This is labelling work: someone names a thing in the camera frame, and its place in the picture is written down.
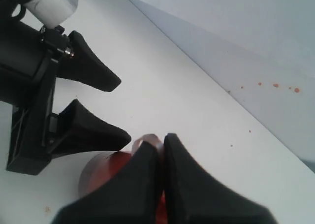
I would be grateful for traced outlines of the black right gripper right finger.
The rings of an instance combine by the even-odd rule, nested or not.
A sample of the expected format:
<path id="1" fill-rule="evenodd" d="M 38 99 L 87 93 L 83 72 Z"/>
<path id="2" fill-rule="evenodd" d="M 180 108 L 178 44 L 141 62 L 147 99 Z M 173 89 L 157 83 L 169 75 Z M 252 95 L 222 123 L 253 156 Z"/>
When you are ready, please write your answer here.
<path id="1" fill-rule="evenodd" d="M 231 190 L 204 170 L 178 136 L 164 139 L 165 201 L 170 224 L 275 224 L 264 206 Z"/>

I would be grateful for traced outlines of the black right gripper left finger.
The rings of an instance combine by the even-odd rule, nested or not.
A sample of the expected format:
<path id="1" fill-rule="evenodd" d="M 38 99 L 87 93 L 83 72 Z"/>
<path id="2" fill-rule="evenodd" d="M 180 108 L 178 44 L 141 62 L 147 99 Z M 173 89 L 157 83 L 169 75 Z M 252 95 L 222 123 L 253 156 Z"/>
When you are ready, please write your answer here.
<path id="1" fill-rule="evenodd" d="M 62 208 L 55 224 L 153 224 L 162 192 L 157 149 L 143 142 L 129 162 L 94 192 Z"/>

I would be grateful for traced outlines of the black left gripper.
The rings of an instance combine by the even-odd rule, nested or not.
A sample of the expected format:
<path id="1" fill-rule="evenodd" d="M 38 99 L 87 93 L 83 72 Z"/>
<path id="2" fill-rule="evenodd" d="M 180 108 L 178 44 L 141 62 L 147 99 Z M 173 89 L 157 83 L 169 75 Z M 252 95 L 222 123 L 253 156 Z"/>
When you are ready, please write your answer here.
<path id="1" fill-rule="evenodd" d="M 125 130 L 101 120 L 77 99 L 51 114 L 56 77 L 104 92 L 121 84 L 79 32 L 63 32 L 61 26 L 38 31 L 21 21 L 0 29 L 0 99 L 13 106 L 7 171 L 38 175 L 51 155 L 119 151 L 131 141 Z"/>

